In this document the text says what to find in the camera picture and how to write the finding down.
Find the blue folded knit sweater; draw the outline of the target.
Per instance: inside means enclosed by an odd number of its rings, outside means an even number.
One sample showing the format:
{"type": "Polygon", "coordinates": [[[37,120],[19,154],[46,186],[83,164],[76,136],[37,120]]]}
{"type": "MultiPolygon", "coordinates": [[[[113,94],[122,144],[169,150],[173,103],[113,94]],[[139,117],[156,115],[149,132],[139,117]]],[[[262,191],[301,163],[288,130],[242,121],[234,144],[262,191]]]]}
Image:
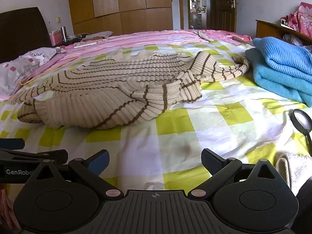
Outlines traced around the blue folded knit sweater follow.
{"type": "Polygon", "coordinates": [[[256,37],[253,45],[273,70],[311,82],[311,53],[306,48],[271,36],[256,37]]]}

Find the grey pink-dotted pillow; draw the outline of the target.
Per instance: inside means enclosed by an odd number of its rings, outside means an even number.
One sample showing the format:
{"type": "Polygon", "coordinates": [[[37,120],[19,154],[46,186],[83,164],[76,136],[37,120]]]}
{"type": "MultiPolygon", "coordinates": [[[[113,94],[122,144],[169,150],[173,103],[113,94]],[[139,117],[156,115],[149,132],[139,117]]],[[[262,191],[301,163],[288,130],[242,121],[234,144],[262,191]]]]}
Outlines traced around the grey pink-dotted pillow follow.
{"type": "Polygon", "coordinates": [[[39,48],[15,60],[1,63],[1,95],[12,95],[17,90],[19,81],[61,53],[61,48],[39,48]]]}

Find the teal folded towel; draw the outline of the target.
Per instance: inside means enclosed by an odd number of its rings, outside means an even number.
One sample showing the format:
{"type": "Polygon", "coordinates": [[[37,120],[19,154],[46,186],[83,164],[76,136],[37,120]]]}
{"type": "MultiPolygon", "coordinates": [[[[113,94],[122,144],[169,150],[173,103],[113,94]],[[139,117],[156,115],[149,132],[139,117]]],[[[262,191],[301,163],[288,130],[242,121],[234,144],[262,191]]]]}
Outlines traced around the teal folded towel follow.
{"type": "Polygon", "coordinates": [[[258,86],[311,107],[311,83],[273,70],[256,48],[245,51],[245,56],[251,63],[253,79],[258,86]]]}

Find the pink striped quilt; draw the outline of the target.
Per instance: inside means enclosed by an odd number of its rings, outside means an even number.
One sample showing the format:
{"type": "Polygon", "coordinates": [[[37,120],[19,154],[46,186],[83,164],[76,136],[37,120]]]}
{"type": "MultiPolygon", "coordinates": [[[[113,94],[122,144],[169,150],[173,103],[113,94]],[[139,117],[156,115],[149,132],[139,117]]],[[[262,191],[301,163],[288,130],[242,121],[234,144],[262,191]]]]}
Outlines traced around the pink striped quilt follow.
{"type": "Polygon", "coordinates": [[[98,61],[115,53],[135,55],[141,51],[152,51],[185,53],[193,57],[199,51],[206,51],[220,65],[231,66],[234,63],[232,58],[242,56],[251,43],[252,38],[248,35],[221,30],[164,30],[110,36],[107,39],[88,40],[65,47],[66,52],[62,58],[43,65],[19,81],[19,84],[30,85],[44,74],[53,75],[58,70],[74,69],[86,60],[98,61]],[[98,43],[74,49],[75,45],[94,41],[98,43]]]}

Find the black magnifying glass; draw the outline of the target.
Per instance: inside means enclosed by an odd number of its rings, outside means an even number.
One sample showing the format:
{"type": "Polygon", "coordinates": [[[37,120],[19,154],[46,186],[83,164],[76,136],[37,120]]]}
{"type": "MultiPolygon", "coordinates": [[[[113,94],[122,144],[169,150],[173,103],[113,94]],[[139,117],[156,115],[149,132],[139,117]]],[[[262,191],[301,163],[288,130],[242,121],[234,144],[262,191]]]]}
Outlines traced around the black magnifying glass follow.
{"type": "Polygon", "coordinates": [[[294,109],[290,115],[290,119],[294,127],[304,135],[308,147],[308,153],[311,155],[311,126],[310,116],[300,109],[294,109]]]}

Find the white folded towel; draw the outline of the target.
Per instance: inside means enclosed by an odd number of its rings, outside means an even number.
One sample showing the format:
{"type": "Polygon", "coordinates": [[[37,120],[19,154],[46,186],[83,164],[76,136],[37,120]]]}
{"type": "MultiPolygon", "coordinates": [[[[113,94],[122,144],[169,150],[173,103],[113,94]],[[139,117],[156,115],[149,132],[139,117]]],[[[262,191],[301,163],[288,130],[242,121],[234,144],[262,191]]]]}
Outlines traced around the white folded towel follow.
{"type": "Polygon", "coordinates": [[[284,153],[276,162],[276,170],[297,195],[302,186],[311,180],[311,156],[284,153]]]}

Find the dark wooden headboard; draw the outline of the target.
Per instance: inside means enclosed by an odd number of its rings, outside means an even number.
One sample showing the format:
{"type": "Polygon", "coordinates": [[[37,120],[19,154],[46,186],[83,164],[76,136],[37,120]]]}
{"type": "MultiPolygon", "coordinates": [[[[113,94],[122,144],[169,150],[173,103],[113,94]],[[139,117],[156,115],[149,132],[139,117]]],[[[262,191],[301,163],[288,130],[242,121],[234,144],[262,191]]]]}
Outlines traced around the dark wooden headboard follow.
{"type": "Polygon", "coordinates": [[[38,7],[0,14],[0,61],[12,61],[43,47],[52,47],[48,29],[38,7]]]}

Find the steel thermos cup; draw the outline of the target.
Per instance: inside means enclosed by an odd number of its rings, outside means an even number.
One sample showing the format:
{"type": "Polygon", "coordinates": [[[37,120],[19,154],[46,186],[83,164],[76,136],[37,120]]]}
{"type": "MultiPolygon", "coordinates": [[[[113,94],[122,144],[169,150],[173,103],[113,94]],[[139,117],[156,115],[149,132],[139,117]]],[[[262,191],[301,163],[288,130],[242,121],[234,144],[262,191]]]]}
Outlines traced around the steel thermos cup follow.
{"type": "Polygon", "coordinates": [[[62,36],[62,41],[66,42],[68,41],[68,36],[67,36],[67,30],[66,27],[61,27],[60,28],[61,36],[62,36]]]}

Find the wooden side cabinet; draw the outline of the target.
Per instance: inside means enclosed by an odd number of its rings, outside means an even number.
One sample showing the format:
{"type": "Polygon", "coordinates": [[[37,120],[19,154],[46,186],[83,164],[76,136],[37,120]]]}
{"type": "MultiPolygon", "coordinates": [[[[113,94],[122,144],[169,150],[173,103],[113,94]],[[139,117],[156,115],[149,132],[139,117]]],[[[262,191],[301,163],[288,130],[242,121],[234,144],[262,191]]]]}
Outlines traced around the wooden side cabinet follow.
{"type": "Polygon", "coordinates": [[[256,37],[276,37],[278,39],[283,39],[285,34],[293,34],[298,37],[304,45],[311,45],[311,37],[304,35],[298,31],[291,30],[287,27],[282,27],[277,24],[273,24],[270,22],[256,20],[256,37]]]}

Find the beige brown-striped knit sweater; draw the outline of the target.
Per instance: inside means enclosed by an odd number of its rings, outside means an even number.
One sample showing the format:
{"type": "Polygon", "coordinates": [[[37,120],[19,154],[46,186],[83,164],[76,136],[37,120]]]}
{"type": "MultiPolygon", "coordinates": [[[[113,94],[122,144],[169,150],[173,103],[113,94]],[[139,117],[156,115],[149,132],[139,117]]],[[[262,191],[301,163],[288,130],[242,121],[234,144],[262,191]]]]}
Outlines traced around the beige brown-striped knit sweater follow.
{"type": "Polygon", "coordinates": [[[54,129],[109,129],[152,120],[176,103],[196,102],[202,96],[202,83],[233,79],[249,67],[245,57],[235,57],[234,65],[221,67],[204,51],[194,57],[116,54],[64,70],[9,102],[22,104],[17,118],[24,123],[45,123],[54,129]]]}

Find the dark brown door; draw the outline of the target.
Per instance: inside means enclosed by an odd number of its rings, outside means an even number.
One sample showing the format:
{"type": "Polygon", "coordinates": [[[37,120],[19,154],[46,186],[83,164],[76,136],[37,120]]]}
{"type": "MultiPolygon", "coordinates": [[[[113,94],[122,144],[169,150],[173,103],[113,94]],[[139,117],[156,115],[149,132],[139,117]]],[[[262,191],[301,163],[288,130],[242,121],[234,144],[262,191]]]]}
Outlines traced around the dark brown door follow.
{"type": "Polygon", "coordinates": [[[236,32],[236,0],[210,0],[210,22],[213,30],[236,32]]]}

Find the white flat box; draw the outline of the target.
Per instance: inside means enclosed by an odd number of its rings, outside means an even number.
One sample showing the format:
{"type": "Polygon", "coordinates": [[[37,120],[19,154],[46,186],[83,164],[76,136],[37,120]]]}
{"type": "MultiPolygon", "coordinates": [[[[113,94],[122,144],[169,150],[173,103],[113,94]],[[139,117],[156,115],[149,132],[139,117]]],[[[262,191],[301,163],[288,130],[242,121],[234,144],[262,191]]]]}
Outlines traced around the white flat box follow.
{"type": "Polygon", "coordinates": [[[74,49],[76,49],[76,48],[82,48],[82,47],[88,47],[88,46],[91,46],[91,45],[95,45],[95,44],[97,44],[98,43],[98,41],[94,41],[94,42],[89,42],[89,43],[80,43],[80,44],[78,44],[78,45],[75,45],[74,46],[74,49]]]}

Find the wooden wardrobe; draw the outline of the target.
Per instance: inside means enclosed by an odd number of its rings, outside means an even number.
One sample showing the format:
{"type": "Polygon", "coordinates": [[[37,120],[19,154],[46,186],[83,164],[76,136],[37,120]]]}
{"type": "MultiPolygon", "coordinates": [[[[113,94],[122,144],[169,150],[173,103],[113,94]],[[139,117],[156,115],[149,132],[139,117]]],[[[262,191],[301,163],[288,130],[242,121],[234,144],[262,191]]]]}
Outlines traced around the wooden wardrobe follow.
{"type": "Polygon", "coordinates": [[[171,0],[68,0],[74,34],[172,30],[171,0]]]}

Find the pink storage box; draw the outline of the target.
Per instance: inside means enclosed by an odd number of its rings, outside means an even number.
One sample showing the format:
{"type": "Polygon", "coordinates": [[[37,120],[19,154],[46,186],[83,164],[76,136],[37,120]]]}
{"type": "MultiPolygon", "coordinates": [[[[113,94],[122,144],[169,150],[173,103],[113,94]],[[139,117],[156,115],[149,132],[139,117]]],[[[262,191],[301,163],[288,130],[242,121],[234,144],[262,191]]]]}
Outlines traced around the pink storage box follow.
{"type": "Polygon", "coordinates": [[[50,41],[51,41],[52,46],[56,46],[56,45],[62,43],[62,41],[63,41],[62,32],[60,29],[50,33],[49,37],[50,37],[50,41]]]}

